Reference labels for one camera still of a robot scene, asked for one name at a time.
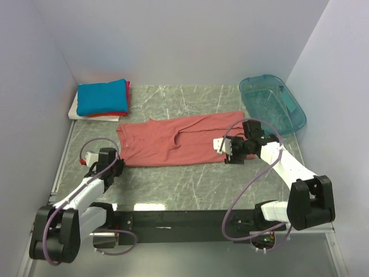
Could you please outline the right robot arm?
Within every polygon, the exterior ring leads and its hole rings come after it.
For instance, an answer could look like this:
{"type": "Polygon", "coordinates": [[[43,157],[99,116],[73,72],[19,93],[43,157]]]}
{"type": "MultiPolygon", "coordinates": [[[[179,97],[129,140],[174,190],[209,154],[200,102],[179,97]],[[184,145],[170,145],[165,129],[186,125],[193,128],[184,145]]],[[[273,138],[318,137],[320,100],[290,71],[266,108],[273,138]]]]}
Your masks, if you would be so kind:
{"type": "Polygon", "coordinates": [[[253,224],[266,230],[273,222],[289,223],[295,230],[304,230],[333,222],[336,218],[333,186],[329,177],[316,175],[304,167],[283,146],[276,129],[266,134],[265,121],[241,119],[244,136],[229,136],[213,140],[217,154],[225,154],[225,162],[242,164],[248,155],[256,155],[274,170],[289,189],[287,201],[267,201],[254,208],[253,224]]]}

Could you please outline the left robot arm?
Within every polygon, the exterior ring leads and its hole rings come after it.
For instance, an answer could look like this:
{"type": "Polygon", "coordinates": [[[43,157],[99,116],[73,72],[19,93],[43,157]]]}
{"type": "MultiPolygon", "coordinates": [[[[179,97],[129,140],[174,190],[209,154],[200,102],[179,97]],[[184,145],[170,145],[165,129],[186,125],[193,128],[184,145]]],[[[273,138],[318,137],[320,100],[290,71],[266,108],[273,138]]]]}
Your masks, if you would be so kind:
{"type": "Polygon", "coordinates": [[[100,229],[116,227],[112,204],[97,198],[121,175],[124,161],[114,148],[102,148],[97,161],[89,167],[81,183],[63,200],[38,209],[33,225],[29,256],[51,265],[71,263],[78,255],[81,242],[100,229]]]}

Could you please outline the salmon pink t shirt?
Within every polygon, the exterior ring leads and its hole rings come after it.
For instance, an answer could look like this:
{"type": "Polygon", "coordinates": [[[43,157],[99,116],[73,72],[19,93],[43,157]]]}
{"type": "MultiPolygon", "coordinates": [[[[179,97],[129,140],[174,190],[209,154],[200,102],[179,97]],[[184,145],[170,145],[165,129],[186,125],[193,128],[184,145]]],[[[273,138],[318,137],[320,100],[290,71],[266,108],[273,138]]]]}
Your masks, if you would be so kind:
{"type": "Polygon", "coordinates": [[[122,123],[116,130],[120,157],[130,167],[188,166],[223,162],[213,140],[243,119],[242,111],[194,115],[142,123],[122,123]]]}

